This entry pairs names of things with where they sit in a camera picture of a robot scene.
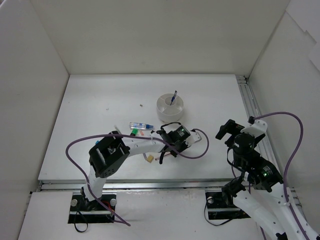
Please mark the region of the tan eraser block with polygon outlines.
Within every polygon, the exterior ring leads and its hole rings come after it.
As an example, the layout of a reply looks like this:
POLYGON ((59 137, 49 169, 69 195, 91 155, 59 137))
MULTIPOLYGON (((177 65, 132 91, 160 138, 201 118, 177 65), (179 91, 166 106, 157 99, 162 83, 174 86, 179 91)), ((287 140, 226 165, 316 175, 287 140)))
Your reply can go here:
POLYGON ((149 163, 151 163, 154 160, 154 157, 152 155, 149 155, 146 159, 149 163))

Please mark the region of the clear blue-capped glue bottle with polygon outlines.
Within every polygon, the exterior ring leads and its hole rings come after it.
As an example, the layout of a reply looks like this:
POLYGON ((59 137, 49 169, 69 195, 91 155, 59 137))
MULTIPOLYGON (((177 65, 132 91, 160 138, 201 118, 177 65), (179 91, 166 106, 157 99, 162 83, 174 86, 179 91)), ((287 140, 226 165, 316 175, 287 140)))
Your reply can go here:
POLYGON ((146 123, 141 123, 141 122, 130 122, 129 123, 130 129, 138 129, 138 130, 146 130, 150 131, 154 129, 153 125, 146 124, 146 123))

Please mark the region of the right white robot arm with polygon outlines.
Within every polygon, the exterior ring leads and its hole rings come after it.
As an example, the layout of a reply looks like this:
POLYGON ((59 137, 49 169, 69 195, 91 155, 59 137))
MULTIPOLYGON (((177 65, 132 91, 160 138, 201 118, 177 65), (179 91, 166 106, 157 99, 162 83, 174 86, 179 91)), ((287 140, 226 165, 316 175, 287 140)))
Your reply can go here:
POLYGON ((222 187, 221 200, 244 211, 273 240, 318 240, 320 235, 295 205, 276 166, 255 150, 267 127, 265 121, 254 119, 249 126, 232 119, 220 126, 215 137, 221 140, 230 134, 225 141, 233 156, 229 164, 241 173, 222 187))

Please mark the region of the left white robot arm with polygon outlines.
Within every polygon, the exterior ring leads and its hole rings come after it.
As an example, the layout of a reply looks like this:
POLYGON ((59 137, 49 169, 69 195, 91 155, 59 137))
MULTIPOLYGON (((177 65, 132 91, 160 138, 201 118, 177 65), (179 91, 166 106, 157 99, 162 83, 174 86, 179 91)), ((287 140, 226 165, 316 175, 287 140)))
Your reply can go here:
POLYGON ((160 130, 152 130, 146 137, 147 139, 108 136, 89 150, 90 187, 83 187, 84 196, 81 201, 87 209, 94 210, 99 206, 106 179, 115 174, 128 157, 146 153, 164 155, 167 152, 177 156, 177 153, 156 138, 167 142, 179 153, 202 140, 197 132, 189 131, 183 125, 170 132, 161 127, 160 130))

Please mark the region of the white round compartment container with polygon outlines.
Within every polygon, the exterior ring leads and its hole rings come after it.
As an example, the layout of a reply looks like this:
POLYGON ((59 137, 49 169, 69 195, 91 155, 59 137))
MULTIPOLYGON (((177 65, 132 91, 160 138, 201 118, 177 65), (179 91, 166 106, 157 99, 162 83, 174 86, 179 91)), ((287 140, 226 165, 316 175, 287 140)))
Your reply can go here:
POLYGON ((184 101, 180 96, 176 96, 171 102, 173 93, 161 95, 156 101, 156 112, 158 118, 164 123, 179 121, 184 114, 184 101))

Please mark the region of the green black highlighter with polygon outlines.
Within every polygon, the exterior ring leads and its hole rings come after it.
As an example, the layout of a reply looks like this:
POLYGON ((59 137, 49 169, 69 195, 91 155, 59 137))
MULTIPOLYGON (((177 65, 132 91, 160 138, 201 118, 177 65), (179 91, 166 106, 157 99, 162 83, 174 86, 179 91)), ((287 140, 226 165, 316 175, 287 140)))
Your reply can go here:
POLYGON ((137 134, 138 134, 138 129, 136 129, 136 128, 132 129, 130 135, 131 136, 136 136, 137 134))

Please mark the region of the grey clear pen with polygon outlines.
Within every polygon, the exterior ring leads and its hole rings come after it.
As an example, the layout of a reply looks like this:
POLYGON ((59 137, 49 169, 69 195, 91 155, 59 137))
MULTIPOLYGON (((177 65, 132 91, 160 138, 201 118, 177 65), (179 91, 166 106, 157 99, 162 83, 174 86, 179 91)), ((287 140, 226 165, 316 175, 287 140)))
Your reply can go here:
POLYGON ((114 129, 117 131, 118 134, 121 134, 121 131, 119 130, 119 128, 116 125, 114 125, 114 129))

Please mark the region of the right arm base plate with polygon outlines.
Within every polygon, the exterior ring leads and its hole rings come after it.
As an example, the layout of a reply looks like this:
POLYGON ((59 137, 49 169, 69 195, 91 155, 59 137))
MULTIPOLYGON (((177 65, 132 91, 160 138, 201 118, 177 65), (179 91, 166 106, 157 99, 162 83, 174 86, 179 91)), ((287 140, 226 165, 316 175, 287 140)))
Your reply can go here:
POLYGON ((226 203, 221 191, 207 191, 205 193, 204 216, 207 220, 227 221, 250 218, 244 211, 233 203, 226 203))

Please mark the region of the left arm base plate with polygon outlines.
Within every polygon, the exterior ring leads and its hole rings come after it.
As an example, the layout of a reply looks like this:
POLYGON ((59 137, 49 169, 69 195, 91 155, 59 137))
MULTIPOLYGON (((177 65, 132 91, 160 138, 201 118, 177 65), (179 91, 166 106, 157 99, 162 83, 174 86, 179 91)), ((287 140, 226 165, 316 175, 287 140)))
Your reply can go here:
POLYGON ((114 219, 114 215, 96 200, 89 203, 80 193, 72 195, 68 224, 104 224, 112 223, 114 219))

